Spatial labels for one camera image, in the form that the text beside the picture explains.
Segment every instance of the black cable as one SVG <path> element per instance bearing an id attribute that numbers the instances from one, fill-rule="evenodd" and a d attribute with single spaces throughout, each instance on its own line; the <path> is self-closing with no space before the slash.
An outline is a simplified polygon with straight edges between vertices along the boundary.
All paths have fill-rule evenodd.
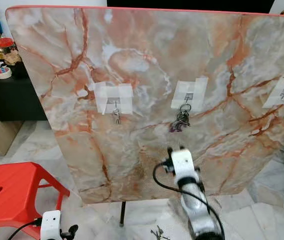
<path id="1" fill-rule="evenodd" d="M 159 182 L 158 179 L 157 179 L 157 176 L 156 176 L 156 172 L 157 172 L 157 169 L 161 166 L 164 166 L 166 165 L 166 162 L 160 162 L 159 164 L 157 164 L 154 169 L 153 169 L 153 179 L 154 181 L 159 185 L 161 186 L 162 188 L 165 188 L 165 189 L 169 189 L 169 190 L 172 190 L 172 191 L 175 191 L 175 192 L 178 192 L 178 193 L 181 193 L 181 194 L 187 194 L 187 195 L 190 195 L 192 197 L 194 197 L 195 199 L 199 200 L 201 203 L 205 204 L 207 206 L 207 208 L 214 214 L 214 216 L 216 217 L 216 220 L 218 221 L 218 224 L 219 224 L 219 227 L 220 227 L 220 230 L 221 230 L 221 235 L 222 235 L 222 239 L 225 240 L 225 234 L 224 234 L 224 229 L 223 229 L 223 226 L 222 226 L 222 222 L 217 214 L 217 212 L 213 209 L 213 207 L 211 207 L 207 202 L 203 201 L 201 198 L 199 198 L 198 196 L 194 195 L 193 193 L 191 192 L 188 192 L 188 191 L 184 191 L 184 190 L 180 190 L 178 188 L 175 188 L 175 187 L 171 187 L 171 186 L 167 186 L 167 185 L 164 185 L 163 183 Z"/>
<path id="2" fill-rule="evenodd" d="M 24 224 L 22 226 L 20 226 L 17 230 L 15 230 L 14 233 L 12 233 L 12 235 L 7 239 L 7 240 L 11 240 L 21 229 L 29 226 L 29 225 L 36 225 L 36 226 L 41 226 L 42 223 L 42 217 L 37 218 L 36 220 L 29 222 L 27 224 Z"/>

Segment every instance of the marble board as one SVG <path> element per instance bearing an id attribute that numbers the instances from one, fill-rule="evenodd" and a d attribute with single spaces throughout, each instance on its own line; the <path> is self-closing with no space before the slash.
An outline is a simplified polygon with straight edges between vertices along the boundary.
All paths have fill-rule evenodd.
<path id="1" fill-rule="evenodd" d="M 6 18 L 85 203 L 172 196 L 152 170 L 179 145 L 207 194 L 235 194 L 284 144 L 284 16 L 17 6 Z M 190 127 L 170 132 L 177 85 L 199 79 Z"/>

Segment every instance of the metal stand leg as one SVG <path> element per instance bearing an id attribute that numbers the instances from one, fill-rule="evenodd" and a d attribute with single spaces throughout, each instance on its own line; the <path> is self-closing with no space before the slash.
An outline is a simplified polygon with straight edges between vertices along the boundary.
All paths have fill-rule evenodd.
<path id="1" fill-rule="evenodd" d="M 121 228 L 124 225 L 124 214 L 126 212 L 126 203 L 127 203 L 126 201 L 123 201 L 121 205 L 121 216 L 120 216 L 120 227 Z"/>

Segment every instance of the tiled floor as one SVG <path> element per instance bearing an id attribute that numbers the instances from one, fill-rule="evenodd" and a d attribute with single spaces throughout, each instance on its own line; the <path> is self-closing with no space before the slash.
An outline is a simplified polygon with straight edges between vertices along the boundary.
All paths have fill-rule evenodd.
<path id="1" fill-rule="evenodd" d="M 150 233 L 159 225 L 171 240 L 190 240 L 187 218 L 179 199 L 131 201 L 126 204 L 124 227 L 119 227 L 120 202 L 81 206 L 66 161 L 46 121 L 25 122 L 0 164 L 32 161 L 39 163 L 71 191 L 63 200 L 62 228 L 78 224 L 78 240 L 156 240 Z M 57 194 L 40 188 L 36 208 L 52 210 Z M 284 240 L 284 148 L 254 178 L 247 189 L 235 195 L 210 196 L 219 212 L 227 240 Z M 0 240 L 14 231 L 0 229 Z M 32 238 L 20 232 L 15 240 Z"/>

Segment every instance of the red stool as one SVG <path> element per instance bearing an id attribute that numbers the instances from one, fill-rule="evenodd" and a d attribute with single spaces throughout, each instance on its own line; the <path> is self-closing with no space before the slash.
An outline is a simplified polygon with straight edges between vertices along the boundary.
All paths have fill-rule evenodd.
<path id="1" fill-rule="evenodd" d="M 44 179 L 48 184 L 39 185 Z M 43 167 L 34 162 L 0 165 L 0 227 L 19 228 L 41 217 L 35 207 L 38 188 L 54 187 L 59 191 L 56 209 L 61 209 L 63 195 L 70 191 L 62 186 Z M 22 229 L 33 238 L 40 239 L 40 227 Z"/>

